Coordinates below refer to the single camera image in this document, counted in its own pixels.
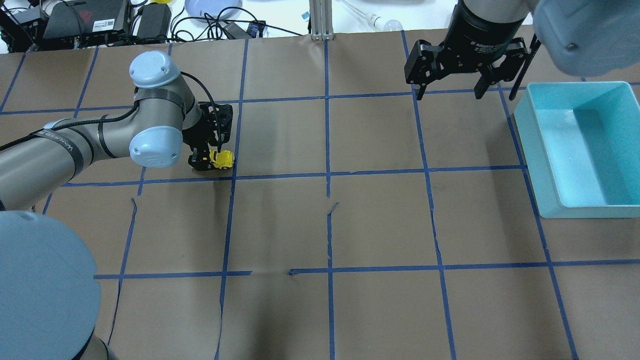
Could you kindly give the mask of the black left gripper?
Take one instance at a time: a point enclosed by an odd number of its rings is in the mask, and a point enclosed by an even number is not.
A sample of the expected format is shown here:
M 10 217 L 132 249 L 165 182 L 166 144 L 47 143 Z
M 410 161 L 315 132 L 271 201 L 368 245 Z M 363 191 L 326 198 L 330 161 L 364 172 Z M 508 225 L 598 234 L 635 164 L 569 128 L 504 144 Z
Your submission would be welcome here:
M 233 127 L 233 107 L 230 104 L 199 102 L 195 107 L 196 122 L 186 128 L 186 144 L 191 148 L 188 165 L 195 171 L 206 172 L 214 169 L 209 146 L 222 152 L 231 139 Z

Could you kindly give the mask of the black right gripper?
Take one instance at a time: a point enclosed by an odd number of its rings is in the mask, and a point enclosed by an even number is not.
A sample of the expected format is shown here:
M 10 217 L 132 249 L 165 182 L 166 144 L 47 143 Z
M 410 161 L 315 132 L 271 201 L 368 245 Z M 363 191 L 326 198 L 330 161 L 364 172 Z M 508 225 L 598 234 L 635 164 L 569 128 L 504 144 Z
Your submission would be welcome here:
M 514 38 L 525 18 L 526 7 L 518 1 L 458 1 L 441 46 L 419 39 L 409 53 L 404 77 L 415 89 L 416 100 L 423 99 L 428 85 L 443 78 L 443 71 L 480 71 L 476 100 L 492 85 L 514 80 L 529 57 L 525 40 Z M 503 55 L 503 62 L 494 66 Z

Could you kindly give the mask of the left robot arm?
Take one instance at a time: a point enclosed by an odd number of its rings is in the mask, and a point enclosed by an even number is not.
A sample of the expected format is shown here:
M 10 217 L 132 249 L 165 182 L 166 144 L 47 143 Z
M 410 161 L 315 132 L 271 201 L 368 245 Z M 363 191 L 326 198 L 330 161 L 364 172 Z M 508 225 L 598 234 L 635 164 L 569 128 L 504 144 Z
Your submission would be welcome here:
M 31 210 L 89 166 L 130 158 L 166 168 L 189 146 L 196 171 L 229 169 L 233 107 L 198 101 L 163 51 L 128 69 L 134 103 L 123 114 L 64 118 L 1 147 L 1 358 L 114 360 L 95 335 L 101 286 L 86 243 L 70 227 Z

